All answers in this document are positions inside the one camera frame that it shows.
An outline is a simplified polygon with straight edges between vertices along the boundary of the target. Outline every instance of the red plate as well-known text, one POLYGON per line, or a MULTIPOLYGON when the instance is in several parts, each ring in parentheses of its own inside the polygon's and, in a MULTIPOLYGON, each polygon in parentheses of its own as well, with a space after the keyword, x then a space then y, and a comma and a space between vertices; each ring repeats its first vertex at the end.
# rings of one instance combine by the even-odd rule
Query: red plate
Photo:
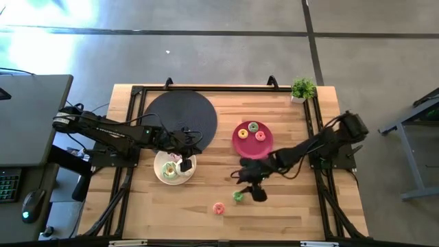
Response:
POLYGON ((265 158, 269 152, 273 149, 273 134, 270 129, 263 123, 258 121, 245 121, 239 124, 235 131, 233 131, 232 136, 233 147, 236 152, 244 158, 259 159, 265 158), (255 137, 255 132, 250 132, 248 130, 248 124, 251 122, 256 122, 259 126, 258 131, 263 131, 265 133, 265 140, 258 141, 255 137), (248 137, 241 139, 238 137, 238 131, 244 129, 248 131, 248 137))

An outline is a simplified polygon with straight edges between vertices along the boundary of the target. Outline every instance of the gray floor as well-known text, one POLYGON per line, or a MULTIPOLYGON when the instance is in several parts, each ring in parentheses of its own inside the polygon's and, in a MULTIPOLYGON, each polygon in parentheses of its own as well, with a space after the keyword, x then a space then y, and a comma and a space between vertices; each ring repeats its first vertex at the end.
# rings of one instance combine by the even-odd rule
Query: gray floor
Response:
MULTIPOLYGON (((316 32, 439 32, 436 0, 309 0, 316 32)), ((300 0, 13 1, 1 23, 129 30, 306 31, 300 0)), ((375 131, 439 86, 438 39, 317 38, 325 85, 336 86, 342 110, 370 129, 356 154, 360 194, 376 239, 439 245, 439 198, 401 202, 414 189, 395 134, 375 131)), ((0 33, 0 64, 39 74, 75 76, 70 102, 105 104, 116 83, 281 84, 314 76, 307 38, 224 36, 100 36, 0 33)), ((85 145, 92 142, 77 137, 85 145)), ((58 135, 56 144, 79 147, 58 135)), ((80 206, 71 202, 78 178, 62 170, 49 219, 68 237, 80 206)))

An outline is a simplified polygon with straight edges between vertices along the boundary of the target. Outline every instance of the potted plant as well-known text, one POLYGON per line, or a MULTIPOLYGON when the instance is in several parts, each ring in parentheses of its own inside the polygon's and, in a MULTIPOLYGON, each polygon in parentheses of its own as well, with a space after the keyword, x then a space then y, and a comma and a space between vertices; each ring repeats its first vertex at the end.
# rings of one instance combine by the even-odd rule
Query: potted plant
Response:
POLYGON ((310 78, 297 78, 291 86, 291 102, 303 103, 306 99, 314 97, 316 86, 310 78))

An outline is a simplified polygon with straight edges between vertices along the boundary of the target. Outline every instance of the wooden table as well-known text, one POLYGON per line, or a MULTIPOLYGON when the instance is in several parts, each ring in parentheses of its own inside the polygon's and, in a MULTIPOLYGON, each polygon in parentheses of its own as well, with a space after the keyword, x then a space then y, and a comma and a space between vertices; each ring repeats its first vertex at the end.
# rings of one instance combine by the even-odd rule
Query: wooden table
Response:
MULTIPOLYGON (((125 121, 131 87, 130 84, 115 85, 108 109, 109 119, 125 121)), ((337 95, 332 86, 319 86, 317 90, 325 124, 340 113, 337 95)), ((161 93, 148 92, 145 108, 161 93)), ((139 166, 134 170, 123 238, 324 239, 316 180, 309 169, 308 158, 297 179, 287 180, 273 174, 263 181, 268 194, 266 202, 253 202, 250 194, 246 194, 243 202, 235 202, 232 197, 234 191, 246 186, 236 185, 236 180, 230 178, 230 173, 240 168, 239 156, 231 143, 235 127, 243 121, 263 122, 274 135, 274 149, 293 147, 308 139, 302 104, 292 104, 289 93, 200 93, 217 111, 218 127, 214 140, 203 154, 197 155, 193 177, 180 186, 165 185, 157 179, 152 166, 154 153, 142 151, 139 166), (225 214, 213 213, 212 206, 216 202, 226 205, 225 214)), ((312 103, 310 106, 315 118, 312 103)), ((115 168, 104 168, 92 178, 79 233, 87 231, 106 208, 114 172, 115 168)), ((358 230, 367 235, 355 179, 344 170, 334 170, 334 178, 341 208, 358 230)), ((333 212, 328 208, 335 233, 333 212)), ((113 228, 118 215, 117 209, 113 228)))

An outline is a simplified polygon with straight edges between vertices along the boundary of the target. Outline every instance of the small plant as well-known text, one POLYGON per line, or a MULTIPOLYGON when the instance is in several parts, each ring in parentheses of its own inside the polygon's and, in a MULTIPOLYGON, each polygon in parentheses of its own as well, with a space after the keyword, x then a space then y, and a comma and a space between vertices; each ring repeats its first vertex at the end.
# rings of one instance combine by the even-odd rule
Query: small plant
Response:
POLYGON ((310 78, 297 78, 294 79, 291 89, 293 97, 309 99, 314 97, 316 86, 314 86, 313 80, 310 78))

